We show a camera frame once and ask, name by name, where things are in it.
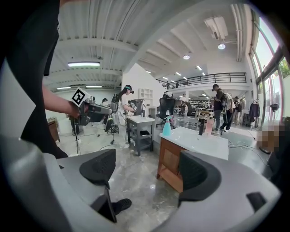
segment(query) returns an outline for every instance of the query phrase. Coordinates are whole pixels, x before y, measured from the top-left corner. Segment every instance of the white shirt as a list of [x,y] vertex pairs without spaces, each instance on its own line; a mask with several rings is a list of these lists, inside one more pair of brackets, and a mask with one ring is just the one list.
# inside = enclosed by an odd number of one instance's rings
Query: white shirt
[[186,97],[181,97],[179,100],[183,102],[188,102]]
[[125,110],[124,110],[124,105],[129,105],[128,100],[127,100],[127,95],[124,93],[121,97],[121,99],[119,100],[119,110],[118,113],[120,114],[124,114]]

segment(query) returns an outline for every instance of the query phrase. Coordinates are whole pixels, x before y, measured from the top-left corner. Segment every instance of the person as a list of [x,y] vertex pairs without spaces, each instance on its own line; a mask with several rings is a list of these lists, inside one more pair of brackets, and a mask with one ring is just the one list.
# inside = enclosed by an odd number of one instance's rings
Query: person
[[101,102],[101,105],[102,105],[102,106],[108,106],[108,105],[109,105],[109,103],[108,103],[108,99],[104,98],[104,99],[102,100],[102,102]]
[[214,134],[219,133],[219,127],[221,125],[221,113],[222,113],[222,102],[221,99],[223,98],[223,91],[219,87],[219,85],[214,84],[212,91],[217,92],[216,96],[214,97],[214,102],[213,102],[213,113],[214,117],[216,119],[216,128],[213,130]]
[[224,94],[224,99],[223,101],[225,102],[225,113],[223,114],[223,124],[220,127],[221,130],[224,130],[225,132],[228,132],[231,128],[232,125],[232,119],[235,113],[235,104],[234,100],[232,99],[231,95],[228,93]]
[[[43,153],[56,159],[66,158],[52,138],[45,109],[65,113],[74,118],[80,115],[78,107],[69,100],[52,93],[43,84],[43,77],[49,75],[50,64],[58,41],[59,8],[71,0],[51,0],[25,3],[30,10],[21,15],[22,24],[17,25],[6,55],[7,63],[23,91],[35,107],[23,129],[21,139],[34,143]],[[115,214],[131,206],[129,199],[112,203]]]
[[180,113],[179,113],[179,115],[184,116],[184,112],[185,112],[185,104],[186,104],[186,102],[187,102],[186,94],[183,94],[183,97],[181,97],[179,100],[181,101],[181,104],[180,104]]
[[120,135],[120,148],[128,148],[129,144],[126,144],[126,130],[127,130],[127,123],[126,123],[126,113],[125,111],[134,112],[134,109],[129,106],[127,96],[131,93],[132,86],[125,85],[123,90],[118,94],[117,97],[117,112],[115,113],[115,122],[119,127],[119,135]]
[[241,109],[240,109],[241,105],[240,105],[238,100],[239,100],[239,98],[238,98],[238,96],[236,96],[235,99],[234,99],[234,104],[235,104],[236,108],[235,108],[235,112],[234,112],[234,115],[233,115],[232,122],[234,124],[240,125],[238,119],[239,119],[239,113],[241,112]]

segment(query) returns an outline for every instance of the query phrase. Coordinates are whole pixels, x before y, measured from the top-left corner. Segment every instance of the foot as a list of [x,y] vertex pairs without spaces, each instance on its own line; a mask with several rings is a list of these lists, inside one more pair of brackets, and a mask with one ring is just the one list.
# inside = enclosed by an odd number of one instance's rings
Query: foot
[[129,144],[120,145],[120,148],[121,148],[121,149],[124,149],[124,148],[129,148],[129,147],[130,147],[130,145],[129,145]]
[[128,209],[132,205],[131,200],[125,198],[118,202],[112,203],[112,207],[115,215],[119,214],[121,211]]

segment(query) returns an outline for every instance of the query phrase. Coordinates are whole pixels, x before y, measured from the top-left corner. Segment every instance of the woman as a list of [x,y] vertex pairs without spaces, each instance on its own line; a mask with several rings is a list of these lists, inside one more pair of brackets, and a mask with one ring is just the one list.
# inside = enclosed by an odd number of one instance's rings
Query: woman
[[125,111],[134,112],[134,109],[129,106],[127,95],[129,95],[132,91],[131,85],[126,85],[123,90],[118,94],[118,106],[117,112],[115,114],[115,122],[119,127],[119,135],[120,135],[120,148],[128,148],[129,144],[126,144],[126,115]]

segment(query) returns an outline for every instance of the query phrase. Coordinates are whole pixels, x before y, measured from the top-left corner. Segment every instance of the man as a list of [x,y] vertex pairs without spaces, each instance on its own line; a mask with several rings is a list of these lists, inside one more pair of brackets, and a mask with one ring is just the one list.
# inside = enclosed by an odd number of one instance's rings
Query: man
[[186,104],[186,102],[187,102],[186,94],[183,94],[183,97],[181,97],[179,100],[181,101],[181,104],[180,104],[180,113],[179,113],[179,115],[184,116],[184,112],[185,112],[185,104]]
[[232,125],[232,119],[234,116],[236,106],[234,104],[234,100],[232,99],[231,95],[229,95],[228,93],[224,94],[222,101],[225,103],[225,106],[224,106],[225,114],[223,114],[223,124],[220,127],[220,129],[224,130],[224,128],[226,127],[225,132],[228,132]]
[[[79,109],[72,102],[53,94],[43,85],[43,76],[49,75],[53,52],[58,41],[59,8],[70,0],[27,2],[30,11],[22,15],[23,24],[7,46],[7,62],[17,82],[34,102],[35,109],[30,115],[21,138],[38,146],[43,153],[57,159],[68,155],[57,147],[46,120],[45,109],[69,114],[78,118]],[[115,214],[131,206],[128,199],[112,203]]]
[[221,125],[221,113],[222,113],[221,99],[223,98],[224,93],[222,92],[222,89],[217,84],[213,85],[212,91],[217,92],[216,96],[214,97],[214,103],[213,103],[213,113],[216,119],[216,128],[213,130],[213,133],[218,134],[219,127]]
[[235,108],[235,112],[234,112],[234,116],[233,116],[233,123],[240,125],[238,118],[239,118],[239,113],[241,112],[240,111],[241,105],[240,105],[238,100],[239,100],[239,98],[235,97],[234,104],[235,104],[236,108]]

